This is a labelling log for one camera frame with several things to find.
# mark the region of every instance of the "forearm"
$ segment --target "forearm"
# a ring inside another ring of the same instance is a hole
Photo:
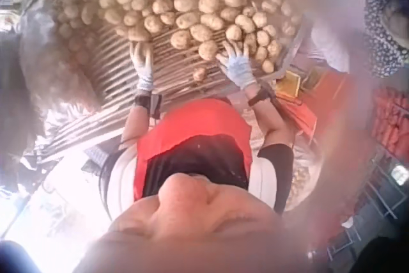
[[[244,89],[244,92],[247,99],[250,100],[257,95],[259,90],[260,85],[251,84]],[[271,101],[259,101],[252,106],[252,109],[256,115],[259,128],[265,135],[264,146],[278,143],[291,146],[292,138],[289,128]]]
[[[137,95],[150,96],[150,92],[138,90]],[[120,148],[129,147],[141,136],[147,133],[149,129],[150,115],[145,107],[140,105],[133,106],[129,112],[125,129],[122,133]]]

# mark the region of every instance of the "pile of potatoes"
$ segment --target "pile of potatoes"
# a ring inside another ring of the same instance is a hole
[[[213,35],[225,31],[227,40],[249,45],[251,57],[267,74],[274,71],[282,50],[280,37],[294,36],[300,22],[300,15],[286,0],[54,0],[54,3],[60,8],[59,34],[64,39],[71,41],[75,29],[95,27],[101,21],[112,24],[118,35],[137,42],[148,42],[163,31],[177,29],[170,37],[175,49],[198,46],[200,57],[212,61],[220,47]]]

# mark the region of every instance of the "white glove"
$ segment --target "white glove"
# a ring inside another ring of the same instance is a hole
[[[226,48],[229,57],[218,54],[216,58],[221,63],[220,69],[227,77],[241,90],[250,84],[256,83],[256,78],[251,72],[249,46],[244,44],[243,51],[236,42],[227,43],[227,41],[224,41],[223,46]]]
[[[138,42],[134,48],[130,42],[129,53],[139,77],[137,89],[151,92],[153,90],[151,45]]]

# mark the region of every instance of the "white sleeve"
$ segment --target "white sleeve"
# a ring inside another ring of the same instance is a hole
[[[273,164],[261,157],[253,155],[250,168],[249,193],[274,209],[277,195],[277,177]]]

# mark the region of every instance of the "black wristband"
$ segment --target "black wristband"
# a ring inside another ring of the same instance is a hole
[[[146,95],[136,95],[134,98],[134,106],[141,106],[148,110],[148,114],[151,110],[151,97]]]
[[[260,102],[262,100],[266,100],[266,99],[271,99],[271,95],[266,89],[261,87],[260,90],[258,91],[257,95],[255,97],[253,97],[252,99],[250,99],[247,103],[249,104],[250,107],[252,107],[255,104],[257,104],[258,102]]]

